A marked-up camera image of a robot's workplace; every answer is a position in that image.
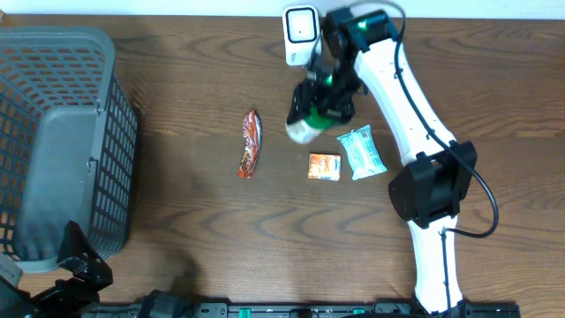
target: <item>small orange packet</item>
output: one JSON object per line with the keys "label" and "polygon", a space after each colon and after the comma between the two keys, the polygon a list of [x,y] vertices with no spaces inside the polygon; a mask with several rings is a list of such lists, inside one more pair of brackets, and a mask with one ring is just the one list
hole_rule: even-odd
{"label": "small orange packet", "polygon": [[310,154],[308,178],[339,180],[342,172],[342,158],[339,155]]}
{"label": "small orange packet", "polygon": [[257,163],[257,157],[261,148],[261,124],[255,110],[250,111],[244,117],[244,139],[244,158],[239,164],[237,176],[240,178],[250,178],[253,170],[255,170],[255,164]]}

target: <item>white wall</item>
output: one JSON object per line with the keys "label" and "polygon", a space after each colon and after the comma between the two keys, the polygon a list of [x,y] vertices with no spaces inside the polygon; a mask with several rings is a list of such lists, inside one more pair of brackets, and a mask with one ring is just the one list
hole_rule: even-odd
{"label": "white wall", "polygon": [[[320,13],[352,0],[0,0],[6,13],[280,16],[292,4]],[[397,0],[408,17],[565,19],[565,0]]]}

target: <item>basket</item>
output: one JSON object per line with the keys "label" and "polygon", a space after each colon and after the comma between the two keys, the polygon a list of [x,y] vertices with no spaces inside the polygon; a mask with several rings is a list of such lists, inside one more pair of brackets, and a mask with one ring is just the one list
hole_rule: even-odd
{"label": "basket", "polygon": [[124,245],[137,119],[91,27],[0,29],[0,252],[57,267],[68,221],[103,257]]}

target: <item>wood grain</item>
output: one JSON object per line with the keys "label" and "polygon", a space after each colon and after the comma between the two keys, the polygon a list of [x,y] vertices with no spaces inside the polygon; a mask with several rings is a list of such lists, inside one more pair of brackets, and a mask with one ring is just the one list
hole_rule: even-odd
{"label": "wood grain", "polygon": [[[116,70],[140,113],[132,236],[109,260],[105,301],[153,289],[233,301],[409,298],[408,228],[387,193],[401,169],[371,96],[347,126],[311,145],[283,123],[304,73],[284,63],[279,19],[13,16],[4,26],[89,25],[117,48]],[[488,239],[456,239],[459,284],[472,301],[515,300],[523,317],[565,311],[565,40],[563,21],[410,19],[406,49],[435,111],[472,140],[478,170],[501,206]],[[256,109],[263,148],[252,179],[236,178],[242,116]],[[370,124],[390,172],[336,183],[306,178],[310,152],[339,153],[335,137]],[[460,226],[486,229],[477,184]],[[37,293],[68,274],[26,276]]]}

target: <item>red wrapper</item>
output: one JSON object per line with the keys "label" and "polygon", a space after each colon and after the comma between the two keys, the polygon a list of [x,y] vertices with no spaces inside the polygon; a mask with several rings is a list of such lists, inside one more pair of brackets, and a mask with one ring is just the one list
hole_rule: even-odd
{"label": "red wrapper", "polygon": [[250,178],[255,169],[261,148],[261,124],[255,110],[252,110],[244,117],[244,139],[244,158],[239,164],[237,176],[240,178]]}

